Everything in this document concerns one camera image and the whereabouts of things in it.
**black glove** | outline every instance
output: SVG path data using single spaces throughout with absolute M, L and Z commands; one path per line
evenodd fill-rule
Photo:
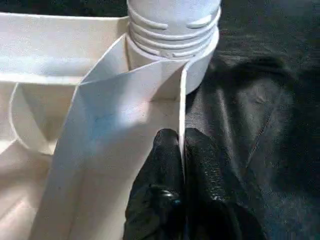
M 133 183 L 125 211 L 123 239 L 180 239 L 185 226 L 183 189 L 177 133 L 162 129 Z
M 133 183 L 123 239 L 177 240 L 183 233 L 190 240 L 264 239 L 253 215 L 237 204 L 246 196 L 225 151 L 193 128 L 185 140 L 186 197 L 177 134 L 163 129 Z
M 187 128 L 185 153 L 189 239 L 265 239 L 223 147 Z

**plastic compartment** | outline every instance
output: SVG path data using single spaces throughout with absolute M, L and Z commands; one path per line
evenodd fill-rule
M 33 152 L 52 155 L 74 90 L 72 85 L 17 84 L 9 108 L 17 140 Z
M 74 89 L 128 20 L 0 12 L 0 240 L 27 240 Z
M 76 85 L 128 19 L 0 12 L 0 22 L 0 81 Z
M 48 156 L 33 154 L 16 138 L 9 119 L 13 82 L 0 82 L 0 239 L 24 240 L 44 190 Z

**white plastic panel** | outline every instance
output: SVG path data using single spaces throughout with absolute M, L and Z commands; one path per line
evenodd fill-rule
M 0 81 L 78 84 L 128 19 L 0 12 Z
M 27 149 L 52 155 L 75 87 L 18 83 L 12 93 L 9 120 Z

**curved plastic edge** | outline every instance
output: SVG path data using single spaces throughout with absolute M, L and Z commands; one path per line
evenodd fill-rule
M 186 95 L 194 91 L 202 82 L 218 40 L 219 35 L 210 43 L 209 48 L 202 55 L 192 58 L 182 69 L 179 103 L 179 149 L 183 172 L 185 172 Z

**white plastic tube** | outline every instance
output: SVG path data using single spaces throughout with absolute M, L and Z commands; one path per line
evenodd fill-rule
M 216 49 L 220 0 L 128 0 L 127 5 L 132 69 L 168 59 L 184 65 Z M 186 94 L 199 86 L 208 63 L 186 83 Z

